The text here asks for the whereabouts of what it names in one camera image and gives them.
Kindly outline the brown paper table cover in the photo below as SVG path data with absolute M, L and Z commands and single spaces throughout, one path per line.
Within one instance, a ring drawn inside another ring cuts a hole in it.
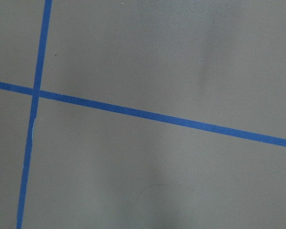
M 0 0 L 0 229 L 286 229 L 286 0 Z M 217 133 L 223 126 L 228 134 Z

